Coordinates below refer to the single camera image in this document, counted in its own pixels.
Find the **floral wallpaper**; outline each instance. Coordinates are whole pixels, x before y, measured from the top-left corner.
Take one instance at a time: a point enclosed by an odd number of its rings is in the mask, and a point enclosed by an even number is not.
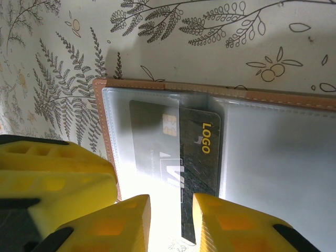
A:
[[[334,96],[335,43],[333,0],[0,0],[0,133],[105,157],[94,78]]]

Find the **brown leather cover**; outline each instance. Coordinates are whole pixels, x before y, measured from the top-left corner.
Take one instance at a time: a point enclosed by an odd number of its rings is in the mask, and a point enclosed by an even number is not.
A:
[[[220,97],[237,98],[255,102],[263,102],[263,103],[266,102],[274,104],[284,104],[287,106],[336,111],[336,99],[328,97],[313,97],[300,94],[297,95],[288,93],[276,93],[269,91],[249,91],[241,89],[229,89],[220,86],[197,85],[189,83],[96,79],[93,81],[93,88],[97,99],[100,125],[106,147],[107,158],[113,164],[113,166],[114,166],[114,158],[112,152],[112,145],[109,135],[108,124],[106,120],[105,109],[103,105],[103,98],[101,94],[102,89],[105,87],[169,90],[169,91],[197,91],[197,92],[209,93],[211,95]],[[121,200],[119,186],[118,186],[118,200]]]

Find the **black credit card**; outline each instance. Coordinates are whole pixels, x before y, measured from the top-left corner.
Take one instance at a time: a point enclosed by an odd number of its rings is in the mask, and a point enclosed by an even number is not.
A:
[[[221,119],[134,100],[130,113],[136,169],[181,189],[182,237],[195,243],[193,194],[217,192]]]

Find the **credit card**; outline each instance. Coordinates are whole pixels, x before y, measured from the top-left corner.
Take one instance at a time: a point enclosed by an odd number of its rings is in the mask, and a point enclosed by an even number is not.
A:
[[[216,113],[180,108],[180,157],[184,163],[182,237],[193,243],[193,194],[215,196],[217,191],[220,121]]]
[[[130,113],[137,172],[181,189],[181,234],[195,243],[193,194],[216,194],[221,119],[135,100]]]

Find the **card chip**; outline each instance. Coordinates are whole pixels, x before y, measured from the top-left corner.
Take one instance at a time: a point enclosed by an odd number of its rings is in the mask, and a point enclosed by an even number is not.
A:
[[[177,136],[177,128],[176,128],[176,116],[162,114],[162,125],[163,125],[163,133],[166,135],[171,135],[173,137]]]

